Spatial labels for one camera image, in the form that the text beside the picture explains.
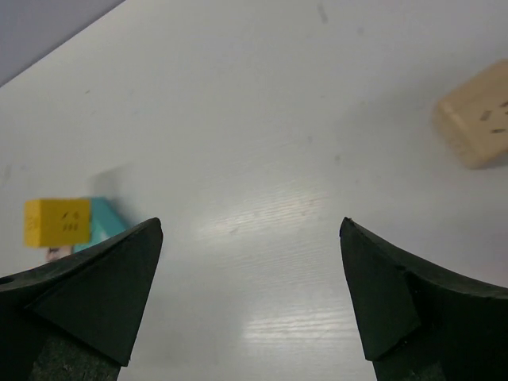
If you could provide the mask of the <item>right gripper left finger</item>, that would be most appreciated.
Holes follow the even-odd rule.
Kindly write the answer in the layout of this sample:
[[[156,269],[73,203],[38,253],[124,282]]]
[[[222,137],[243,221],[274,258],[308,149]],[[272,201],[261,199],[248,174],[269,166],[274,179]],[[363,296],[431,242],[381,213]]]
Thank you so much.
[[[150,218],[1,279],[3,380],[115,380],[137,338],[163,243]]]

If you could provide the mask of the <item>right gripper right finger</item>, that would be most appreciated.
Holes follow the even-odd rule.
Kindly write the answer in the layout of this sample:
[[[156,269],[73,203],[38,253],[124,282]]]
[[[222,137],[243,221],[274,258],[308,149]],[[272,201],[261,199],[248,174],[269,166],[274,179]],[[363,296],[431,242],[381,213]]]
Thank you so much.
[[[505,380],[507,289],[406,252],[345,218],[341,256],[378,380]]]

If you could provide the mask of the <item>yellow cube socket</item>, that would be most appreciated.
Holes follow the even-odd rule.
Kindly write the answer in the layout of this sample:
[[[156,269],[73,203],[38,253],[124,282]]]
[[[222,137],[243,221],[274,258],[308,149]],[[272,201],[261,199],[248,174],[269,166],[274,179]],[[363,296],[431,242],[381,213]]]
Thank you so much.
[[[57,248],[90,241],[88,198],[38,198],[24,205],[24,244]]]

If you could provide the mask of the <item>teal triangular power strip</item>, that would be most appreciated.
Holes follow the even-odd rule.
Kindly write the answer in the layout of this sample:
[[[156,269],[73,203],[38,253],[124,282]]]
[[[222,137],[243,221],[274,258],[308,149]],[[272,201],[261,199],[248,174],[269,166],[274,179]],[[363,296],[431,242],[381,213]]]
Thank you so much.
[[[90,199],[90,241],[85,244],[77,244],[72,252],[76,253],[86,248],[99,244],[127,230],[129,225],[125,219],[114,209],[112,203],[103,197]]]

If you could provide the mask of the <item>beige cube socket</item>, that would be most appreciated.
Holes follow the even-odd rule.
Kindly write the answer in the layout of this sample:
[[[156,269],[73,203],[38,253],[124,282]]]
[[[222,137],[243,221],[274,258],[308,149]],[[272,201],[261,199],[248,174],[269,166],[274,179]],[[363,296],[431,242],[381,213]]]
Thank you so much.
[[[500,60],[444,96],[433,124],[460,162],[485,167],[507,153],[507,60]]]

